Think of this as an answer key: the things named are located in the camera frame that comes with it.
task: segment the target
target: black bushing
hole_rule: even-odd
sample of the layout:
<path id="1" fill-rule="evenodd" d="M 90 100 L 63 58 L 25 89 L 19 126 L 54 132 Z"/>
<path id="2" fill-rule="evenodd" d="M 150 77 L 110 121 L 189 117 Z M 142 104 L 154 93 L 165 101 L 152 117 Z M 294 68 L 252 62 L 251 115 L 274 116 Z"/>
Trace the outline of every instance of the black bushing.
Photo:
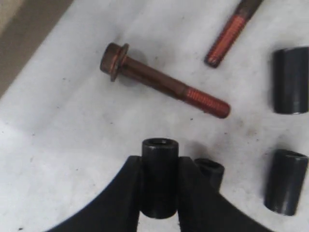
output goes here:
<path id="1" fill-rule="evenodd" d="M 279 214 L 295 215 L 307 167 L 307 156 L 277 150 L 267 182 L 265 206 Z"/>
<path id="2" fill-rule="evenodd" d="M 278 50 L 273 55 L 273 101 L 278 114 L 309 111 L 309 48 Z"/>
<path id="3" fill-rule="evenodd" d="M 196 159 L 194 163 L 198 166 L 203 176 L 207 178 L 210 185 L 219 191 L 225 171 L 224 166 L 210 159 Z"/>
<path id="4" fill-rule="evenodd" d="M 169 218 L 177 211 L 178 151 L 178 143 L 171 139 L 142 143 L 141 211 L 150 218 Z"/>

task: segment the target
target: copper-colored bolt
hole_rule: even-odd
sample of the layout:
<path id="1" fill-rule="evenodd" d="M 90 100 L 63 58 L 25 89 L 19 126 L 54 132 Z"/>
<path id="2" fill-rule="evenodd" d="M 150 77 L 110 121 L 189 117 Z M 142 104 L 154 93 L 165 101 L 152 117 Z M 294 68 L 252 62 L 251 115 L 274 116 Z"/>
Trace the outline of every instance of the copper-colored bolt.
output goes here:
<path id="1" fill-rule="evenodd" d="M 230 18 L 204 62 L 217 68 L 263 0 L 243 0 Z"/>
<path id="2" fill-rule="evenodd" d="M 128 44 L 120 47 L 111 43 L 105 50 L 100 69 L 110 74 L 112 81 L 121 73 L 216 117 L 226 118 L 229 115 L 230 106 L 224 101 L 131 59 L 126 55 L 128 48 Z"/>

